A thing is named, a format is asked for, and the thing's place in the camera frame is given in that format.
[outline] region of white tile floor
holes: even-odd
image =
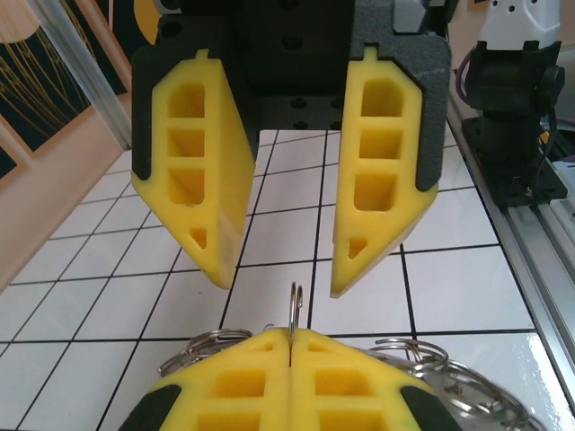
[[[436,203],[339,300],[328,296],[339,134],[262,133],[229,293],[136,196],[123,154],[0,295],[0,428],[116,430],[189,337],[285,324],[296,280],[311,328],[362,347],[380,336],[428,339],[515,393],[550,430],[575,429],[454,144],[448,134]]]

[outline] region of yellow foam pad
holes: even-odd
[[[181,61],[155,86],[152,118],[152,174],[132,174],[134,188],[210,281],[230,288],[255,161],[221,61],[206,50]]]
[[[423,95],[375,47],[348,66],[333,231],[333,297],[361,279],[409,234],[438,186],[415,186]]]
[[[419,431],[400,389],[428,385],[311,330],[268,330],[152,388],[181,393],[161,431]]]

